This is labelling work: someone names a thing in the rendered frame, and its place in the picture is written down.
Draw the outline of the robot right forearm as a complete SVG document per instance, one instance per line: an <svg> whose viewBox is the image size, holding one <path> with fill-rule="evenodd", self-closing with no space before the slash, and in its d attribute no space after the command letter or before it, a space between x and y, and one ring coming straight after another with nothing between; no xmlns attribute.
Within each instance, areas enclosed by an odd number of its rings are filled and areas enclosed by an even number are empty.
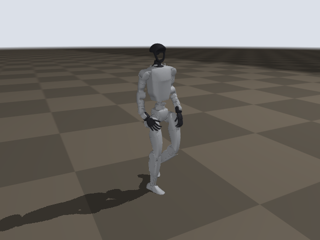
<svg viewBox="0 0 320 240"><path fill-rule="evenodd" d="M145 110L145 101L143 99L140 99L140 94L139 92L136 93L136 103L138 106L138 114L140 114L142 119L146 119L147 116L145 114L146 110Z"/></svg>

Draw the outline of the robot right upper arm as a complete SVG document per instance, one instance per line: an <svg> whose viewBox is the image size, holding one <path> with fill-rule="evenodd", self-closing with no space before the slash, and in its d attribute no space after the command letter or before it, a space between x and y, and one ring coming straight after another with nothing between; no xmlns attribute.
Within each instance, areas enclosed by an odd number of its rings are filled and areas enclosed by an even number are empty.
<svg viewBox="0 0 320 240"><path fill-rule="evenodd" d="M151 76L151 70L149 68L142 69L138 74L138 85L137 85L137 92L139 92L139 99L145 99L146 98L146 92L144 92L144 89L146 87L147 80Z"/></svg>

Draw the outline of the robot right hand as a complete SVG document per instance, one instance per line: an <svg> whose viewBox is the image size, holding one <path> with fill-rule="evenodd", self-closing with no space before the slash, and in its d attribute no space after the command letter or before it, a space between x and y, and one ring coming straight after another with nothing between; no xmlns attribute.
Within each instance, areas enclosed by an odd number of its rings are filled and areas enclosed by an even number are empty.
<svg viewBox="0 0 320 240"><path fill-rule="evenodd" d="M146 114L146 116L147 116L147 118L146 119L143 119L144 121L146 121L146 123L147 123L147 125L150 127L150 129L152 130L152 131L158 131L158 130L160 130L161 129L161 127L162 126L160 126L160 125L158 125L156 122L161 122L161 121L159 121L159 120L156 120L156 119L153 119L153 118L150 118L150 116L148 115L148 113L147 112L144 112L145 114ZM160 128L158 128L158 127L160 127ZM154 129L154 130L153 130Z"/></svg>

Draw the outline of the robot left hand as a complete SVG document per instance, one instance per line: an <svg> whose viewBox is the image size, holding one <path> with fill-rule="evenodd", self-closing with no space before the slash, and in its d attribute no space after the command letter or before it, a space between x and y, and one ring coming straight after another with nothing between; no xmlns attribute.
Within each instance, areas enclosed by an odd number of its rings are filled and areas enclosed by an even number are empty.
<svg viewBox="0 0 320 240"><path fill-rule="evenodd" d="M177 117L175 119L175 122L178 120L178 123L175 127L179 128L183 125L183 116L182 116L182 110L179 110L179 107L175 107L175 112L177 113Z"/></svg>

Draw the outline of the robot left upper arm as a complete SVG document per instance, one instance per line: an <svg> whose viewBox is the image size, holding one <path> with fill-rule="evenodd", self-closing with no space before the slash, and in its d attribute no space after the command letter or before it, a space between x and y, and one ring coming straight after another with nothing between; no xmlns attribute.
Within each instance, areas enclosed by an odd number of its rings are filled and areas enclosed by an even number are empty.
<svg viewBox="0 0 320 240"><path fill-rule="evenodd" d="M176 91L176 89L175 89L175 87L173 86L173 84L174 84L174 81L175 81L175 75L176 75L176 73L177 73L177 70L174 68L174 67L172 67L172 66L169 66L170 67L170 69L171 69L171 91L170 91L170 94L173 94L173 93L175 93L175 91Z"/></svg>

